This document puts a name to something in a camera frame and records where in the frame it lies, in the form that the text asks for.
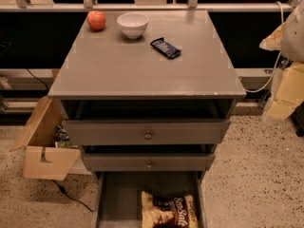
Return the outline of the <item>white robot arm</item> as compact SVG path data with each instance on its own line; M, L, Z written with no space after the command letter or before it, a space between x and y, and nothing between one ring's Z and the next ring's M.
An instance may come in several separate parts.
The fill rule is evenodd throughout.
M271 97L262 118L277 123L289 118L304 103L304 1L301 1L286 21L263 39L259 47L278 50L292 64L276 69Z

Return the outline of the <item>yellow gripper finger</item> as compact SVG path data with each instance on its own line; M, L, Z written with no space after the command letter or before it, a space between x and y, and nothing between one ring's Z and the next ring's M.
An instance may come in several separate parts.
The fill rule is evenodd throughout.
M259 47L269 51L281 50L282 29L283 24L277 27L269 36L264 38L260 42Z
M304 102L304 64L293 62L277 69L272 81L271 98L266 104L266 119L283 121Z

